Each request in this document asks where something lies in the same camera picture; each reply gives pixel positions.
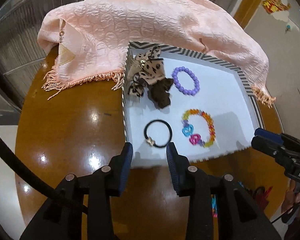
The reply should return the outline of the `pink fringed scarf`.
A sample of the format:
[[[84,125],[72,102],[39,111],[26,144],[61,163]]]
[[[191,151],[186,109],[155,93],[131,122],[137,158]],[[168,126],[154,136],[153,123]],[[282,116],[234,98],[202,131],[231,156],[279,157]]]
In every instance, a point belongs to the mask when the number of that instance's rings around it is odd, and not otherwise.
[[[51,10],[37,37],[48,53],[58,47],[43,89],[59,93],[90,81],[121,87],[131,41],[166,44],[207,54],[243,71],[257,100],[266,90],[269,61],[236,20],[210,0],[83,0]]]

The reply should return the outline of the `yellow red floor sticker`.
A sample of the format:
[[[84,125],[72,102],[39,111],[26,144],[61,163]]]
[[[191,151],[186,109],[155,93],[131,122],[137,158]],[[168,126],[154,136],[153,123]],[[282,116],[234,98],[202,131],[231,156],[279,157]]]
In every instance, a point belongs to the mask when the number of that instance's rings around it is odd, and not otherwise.
[[[278,11],[288,11],[291,8],[290,3],[284,4],[281,0],[263,0],[261,5],[267,14]]]

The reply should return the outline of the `striped black white tray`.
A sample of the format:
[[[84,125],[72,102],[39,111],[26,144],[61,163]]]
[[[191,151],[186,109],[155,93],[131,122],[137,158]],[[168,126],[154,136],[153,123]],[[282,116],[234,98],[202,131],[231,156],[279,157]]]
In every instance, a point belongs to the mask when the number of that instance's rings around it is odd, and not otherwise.
[[[172,128],[172,140],[182,155],[190,161],[215,159],[248,148],[257,128],[264,126],[257,100],[243,71],[226,61],[197,51],[162,45],[161,57],[167,77],[175,68],[184,67],[189,73],[178,74],[180,84],[194,89],[193,77],[198,79],[199,91],[185,95],[175,86],[170,88],[170,105],[159,109],[148,91],[134,96],[126,81],[122,89],[122,108],[125,139],[132,143],[134,167],[153,167],[167,164],[165,148],[151,147],[143,135],[144,127],[152,120],[166,121]],[[194,146],[184,135],[183,114],[197,109],[213,120],[216,138],[211,147]]]

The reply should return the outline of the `red satin bow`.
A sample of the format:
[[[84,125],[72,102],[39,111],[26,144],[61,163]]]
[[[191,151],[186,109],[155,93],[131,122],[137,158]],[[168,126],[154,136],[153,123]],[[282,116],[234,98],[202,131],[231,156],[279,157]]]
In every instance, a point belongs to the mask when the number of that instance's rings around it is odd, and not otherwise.
[[[264,211],[269,204],[268,197],[269,197],[272,189],[273,189],[272,186],[269,187],[268,189],[266,189],[264,186],[259,186],[254,191],[249,190],[248,192],[249,192],[250,196],[253,198],[253,200],[256,202],[258,207],[262,211]]]

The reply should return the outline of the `black hair tie gold charm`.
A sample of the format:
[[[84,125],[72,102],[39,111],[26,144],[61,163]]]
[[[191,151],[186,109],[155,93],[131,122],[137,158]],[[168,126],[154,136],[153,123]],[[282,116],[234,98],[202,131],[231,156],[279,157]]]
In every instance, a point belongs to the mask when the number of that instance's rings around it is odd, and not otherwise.
[[[145,141],[149,146],[165,148],[172,140],[172,128],[164,120],[156,119],[150,121],[143,130]]]

